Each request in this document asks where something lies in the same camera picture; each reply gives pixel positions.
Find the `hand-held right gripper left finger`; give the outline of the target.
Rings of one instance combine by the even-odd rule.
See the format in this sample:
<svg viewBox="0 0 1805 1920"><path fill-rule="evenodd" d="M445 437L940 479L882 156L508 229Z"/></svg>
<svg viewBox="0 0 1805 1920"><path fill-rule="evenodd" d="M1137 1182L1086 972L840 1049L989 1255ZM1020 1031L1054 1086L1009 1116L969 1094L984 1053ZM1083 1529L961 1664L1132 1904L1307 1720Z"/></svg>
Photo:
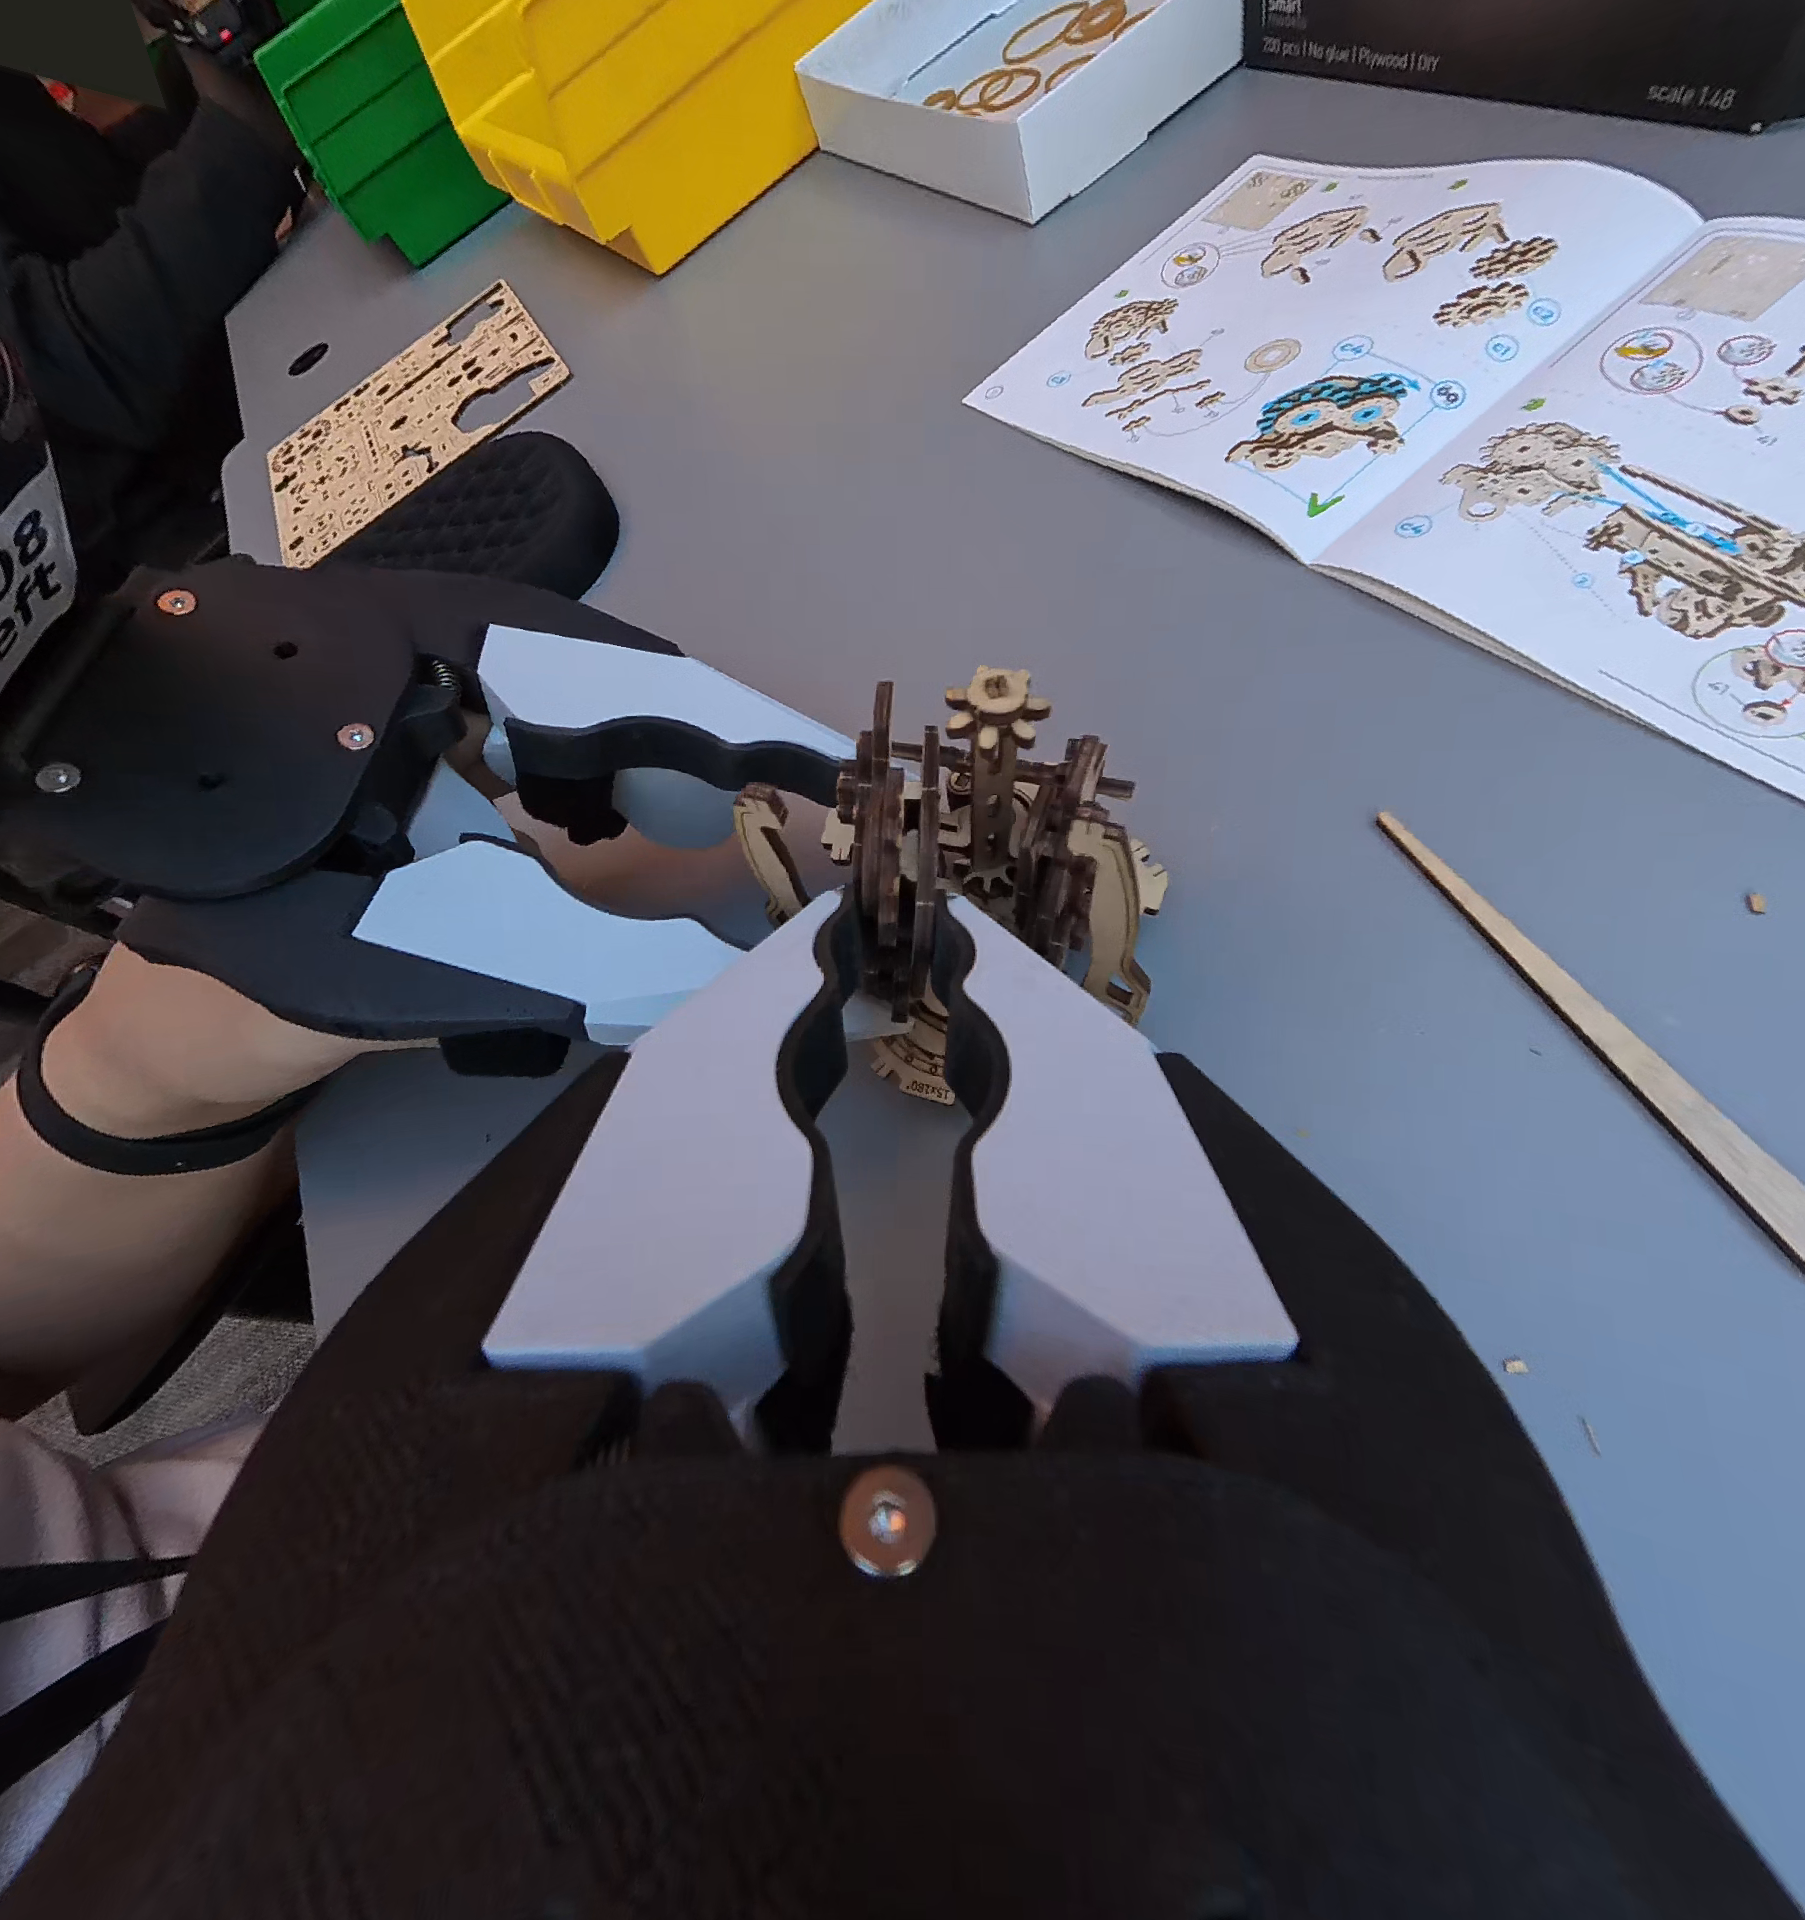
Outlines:
<svg viewBox="0 0 1805 1920"><path fill-rule="evenodd" d="M765 1449L830 1451L852 1314L817 1117L847 1076L851 997L834 893L629 1046L488 1364L697 1381Z"/></svg>

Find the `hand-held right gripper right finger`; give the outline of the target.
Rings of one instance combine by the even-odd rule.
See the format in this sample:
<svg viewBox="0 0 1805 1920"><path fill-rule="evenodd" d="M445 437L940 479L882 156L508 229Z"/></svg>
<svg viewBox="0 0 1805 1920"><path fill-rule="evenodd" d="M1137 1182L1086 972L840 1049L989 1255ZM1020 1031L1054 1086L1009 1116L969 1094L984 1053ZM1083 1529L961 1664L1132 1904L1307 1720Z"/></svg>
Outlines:
<svg viewBox="0 0 1805 1920"><path fill-rule="evenodd" d="M958 1145L938 1445L1017 1449L1083 1378L1285 1361L1298 1332L1151 1045L979 908L938 911Z"/></svg>

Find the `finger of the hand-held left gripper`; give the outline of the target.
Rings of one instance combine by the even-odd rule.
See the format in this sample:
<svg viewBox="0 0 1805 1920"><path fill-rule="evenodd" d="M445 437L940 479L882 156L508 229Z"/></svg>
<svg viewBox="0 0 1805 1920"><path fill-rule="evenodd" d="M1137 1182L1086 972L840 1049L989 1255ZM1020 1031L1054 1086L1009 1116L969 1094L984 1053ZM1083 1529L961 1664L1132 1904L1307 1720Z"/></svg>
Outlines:
<svg viewBox="0 0 1805 1920"><path fill-rule="evenodd" d="M718 844L747 784L831 805L857 760L848 734L675 654L493 625L479 676L485 764L578 844Z"/></svg>
<svg viewBox="0 0 1805 1920"><path fill-rule="evenodd" d="M590 908L534 858L483 838L381 879L314 869L224 901L144 897L121 943L356 1040L624 1045L742 957L693 920Z"/></svg>

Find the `dark wooden gear cluster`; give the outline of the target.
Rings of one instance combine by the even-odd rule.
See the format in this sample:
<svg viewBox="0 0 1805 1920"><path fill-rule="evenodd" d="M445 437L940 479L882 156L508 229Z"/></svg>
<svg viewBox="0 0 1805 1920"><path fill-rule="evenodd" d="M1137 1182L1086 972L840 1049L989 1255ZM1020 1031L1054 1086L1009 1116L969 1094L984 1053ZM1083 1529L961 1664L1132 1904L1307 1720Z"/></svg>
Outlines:
<svg viewBox="0 0 1805 1920"><path fill-rule="evenodd" d="M940 732L911 756L892 737L893 684L875 687L857 753L837 771L831 858L848 865L862 927L862 991L892 1020L914 1020L929 986L940 894Z"/></svg>

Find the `wooden gear model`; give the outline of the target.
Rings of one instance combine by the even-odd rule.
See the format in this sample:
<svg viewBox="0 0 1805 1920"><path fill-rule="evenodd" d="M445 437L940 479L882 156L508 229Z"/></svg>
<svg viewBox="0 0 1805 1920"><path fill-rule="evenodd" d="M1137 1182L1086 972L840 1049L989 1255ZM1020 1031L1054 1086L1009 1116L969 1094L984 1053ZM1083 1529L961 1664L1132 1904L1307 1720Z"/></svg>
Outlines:
<svg viewBox="0 0 1805 1920"><path fill-rule="evenodd" d="M969 905L1029 946L1040 962L1078 976L1104 1010L1137 1026L1151 984L1136 960L1143 917L1158 914L1166 872L1108 810L1134 795L1107 774L1107 745L1093 734L1066 740L1057 758L1036 753L1037 725L1052 704L1023 667L979 666L952 684L940 732L940 905ZM731 803L731 826L765 894L771 925L792 922L811 901L783 830L786 791L747 784ZM823 847L841 835L837 802L821 805ZM878 1010L872 1065L899 1093L952 1107L945 1080L949 1013L932 984L914 1020L902 1026Z"/></svg>

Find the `person's left forearm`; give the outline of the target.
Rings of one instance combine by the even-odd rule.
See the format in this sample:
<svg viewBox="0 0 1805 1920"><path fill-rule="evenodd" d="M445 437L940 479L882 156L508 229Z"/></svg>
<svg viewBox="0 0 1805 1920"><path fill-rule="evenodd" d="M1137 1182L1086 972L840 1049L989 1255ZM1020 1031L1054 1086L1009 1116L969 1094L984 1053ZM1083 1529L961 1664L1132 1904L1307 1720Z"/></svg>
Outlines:
<svg viewBox="0 0 1805 1920"><path fill-rule="evenodd" d="M221 1170L128 1177L75 1166L0 1090L0 1411L24 1411L178 1332L248 1231L294 1189L270 1142Z"/></svg>

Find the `laser-cut plywood parts sheet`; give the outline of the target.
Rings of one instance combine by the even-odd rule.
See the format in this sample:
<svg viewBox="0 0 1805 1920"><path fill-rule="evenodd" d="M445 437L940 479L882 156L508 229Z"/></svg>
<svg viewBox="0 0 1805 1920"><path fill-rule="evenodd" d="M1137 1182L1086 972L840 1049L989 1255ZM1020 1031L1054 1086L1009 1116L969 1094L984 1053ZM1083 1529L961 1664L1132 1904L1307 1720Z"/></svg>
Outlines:
<svg viewBox="0 0 1805 1920"><path fill-rule="evenodd" d="M330 557L567 380L513 287L493 283L270 449L280 563Z"/></svg>

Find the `person's left hand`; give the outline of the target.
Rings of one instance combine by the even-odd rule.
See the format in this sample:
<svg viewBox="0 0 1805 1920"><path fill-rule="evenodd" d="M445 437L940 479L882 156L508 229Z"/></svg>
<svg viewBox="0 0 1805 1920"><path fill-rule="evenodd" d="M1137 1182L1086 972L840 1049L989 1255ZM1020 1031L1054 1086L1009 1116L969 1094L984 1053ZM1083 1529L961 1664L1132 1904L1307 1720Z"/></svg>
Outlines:
<svg viewBox="0 0 1805 1920"><path fill-rule="evenodd" d="M42 1045L42 1083L96 1133L153 1141L258 1116L365 1055L429 1046L317 1035L118 945Z"/></svg>

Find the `flat wooden stick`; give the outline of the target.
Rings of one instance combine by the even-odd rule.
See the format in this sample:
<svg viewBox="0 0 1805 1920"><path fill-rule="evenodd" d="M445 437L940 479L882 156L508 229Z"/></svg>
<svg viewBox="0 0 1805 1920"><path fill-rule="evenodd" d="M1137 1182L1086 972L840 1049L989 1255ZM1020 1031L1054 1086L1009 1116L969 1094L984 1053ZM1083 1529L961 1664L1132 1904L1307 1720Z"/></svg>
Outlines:
<svg viewBox="0 0 1805 1920"><path fill-rule="evenodd" d="M1378 830L1501 962L1634 1094L1682 1150L1805 1274L1805 1184L1715 1108L1665 1056L1603 1007L1555 960L1389 811Z"/></svg>

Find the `yellow plastic bin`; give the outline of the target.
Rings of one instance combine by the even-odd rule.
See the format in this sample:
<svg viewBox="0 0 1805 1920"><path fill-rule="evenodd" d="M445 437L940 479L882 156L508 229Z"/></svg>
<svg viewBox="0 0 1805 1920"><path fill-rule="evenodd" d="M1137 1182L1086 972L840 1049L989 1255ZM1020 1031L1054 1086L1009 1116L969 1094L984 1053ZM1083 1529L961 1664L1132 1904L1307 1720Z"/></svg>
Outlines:
<svg viewBox="0 0 1805 1920"><path fill-rule="evenodd" d="M463 148L664 274L817 148L796 60L858 3L407 3Z"/></svg>

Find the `green plastic bin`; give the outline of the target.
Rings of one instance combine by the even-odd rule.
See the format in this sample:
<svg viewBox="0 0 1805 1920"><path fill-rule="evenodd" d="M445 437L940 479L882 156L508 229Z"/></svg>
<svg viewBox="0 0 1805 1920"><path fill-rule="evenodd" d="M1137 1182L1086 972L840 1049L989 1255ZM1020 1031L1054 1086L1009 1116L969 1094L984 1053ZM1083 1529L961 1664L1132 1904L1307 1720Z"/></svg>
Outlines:
<svg viewBox="0 0 1805 1920"><path fill-rule="evenodd" d="M365 241L422 267L505 207L462 146L400 3L280 3L256 52L314 178Z"/></svg>

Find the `white cardboard box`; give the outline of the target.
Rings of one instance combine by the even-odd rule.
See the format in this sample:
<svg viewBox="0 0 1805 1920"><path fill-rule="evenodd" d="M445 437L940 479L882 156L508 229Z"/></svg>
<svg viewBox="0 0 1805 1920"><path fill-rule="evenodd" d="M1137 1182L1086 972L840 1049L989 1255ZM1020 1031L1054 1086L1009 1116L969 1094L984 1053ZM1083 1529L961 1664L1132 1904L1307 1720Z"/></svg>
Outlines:
<svg viewBox="0 0 1805 1920"><path fill-rule="evenodd" d="M796 78L821 148L1034 225L1083 192L1244 54L1240 3L1155 3L1128 34L1009 120L896 97L917 60L1010 3L878 3Z"/></svg>

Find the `assembly instruction booklet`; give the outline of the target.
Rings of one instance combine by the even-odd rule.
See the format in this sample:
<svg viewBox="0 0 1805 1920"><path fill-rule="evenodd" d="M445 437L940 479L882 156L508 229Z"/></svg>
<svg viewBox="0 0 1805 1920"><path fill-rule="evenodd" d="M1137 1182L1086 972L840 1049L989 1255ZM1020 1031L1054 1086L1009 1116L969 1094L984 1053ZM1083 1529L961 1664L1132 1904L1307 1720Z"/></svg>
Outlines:
<svg viewBox="0 0 1805 1920"><path fill-rule="evenodd" d="M1805 221L1251 156L964 406L1805 803Z"/></svg>

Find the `black product box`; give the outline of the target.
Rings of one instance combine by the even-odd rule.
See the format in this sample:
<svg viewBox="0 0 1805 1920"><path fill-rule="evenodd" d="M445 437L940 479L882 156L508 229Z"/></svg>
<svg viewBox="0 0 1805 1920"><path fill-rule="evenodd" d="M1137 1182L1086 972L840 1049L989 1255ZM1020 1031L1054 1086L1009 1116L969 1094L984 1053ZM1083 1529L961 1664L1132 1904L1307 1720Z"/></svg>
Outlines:
<svg viewBox="0 0 1805 1920"><path fill-rule="evenodd" d="M1244 60L1715 132L1805 120L1805 3L1246 3Z"/></svg>

